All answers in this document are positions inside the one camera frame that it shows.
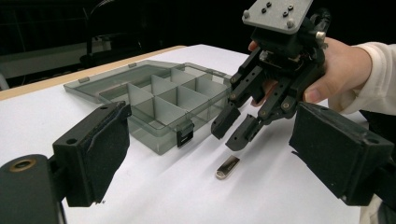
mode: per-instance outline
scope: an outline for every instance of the chair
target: chair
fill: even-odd
[[[167,12],[160,1],[104,0],[87,21],[87,53],[80,57],[85,68],[134,57],[164,48]],[[92,52],[92,41],[110,42],[111,49]]]

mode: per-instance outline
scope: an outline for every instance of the white table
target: white table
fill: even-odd
[[[233,75],[246,57],[198,45],[149,59],[196,63]],[[97,106],[65,92],[63,85],[0,101],[0,164],[28,154],[51,156],[52,143]],[[262,128],[241,151],[228,149],[224,143],[246,113],[257,115],[249,105],[241,111],[223,139],[194,138],[162,156],[131,136],[102,203],[69,208],[64,200],[68,223],[359,223],[360,208],[336,199],[291,153],[294,119]],[[216,170],[230,155],[240,163],[227,179],[217,180]]]

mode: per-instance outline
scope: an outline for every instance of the plastic storage box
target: plastic storage box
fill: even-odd
[[[183,146],[194,131],[217,116],[230,87],[230,76],[224,73],[192,63],[156,61],[129,64],[64,85],[66,91],[98,104],[130,104],[131,135],[160,155]]]

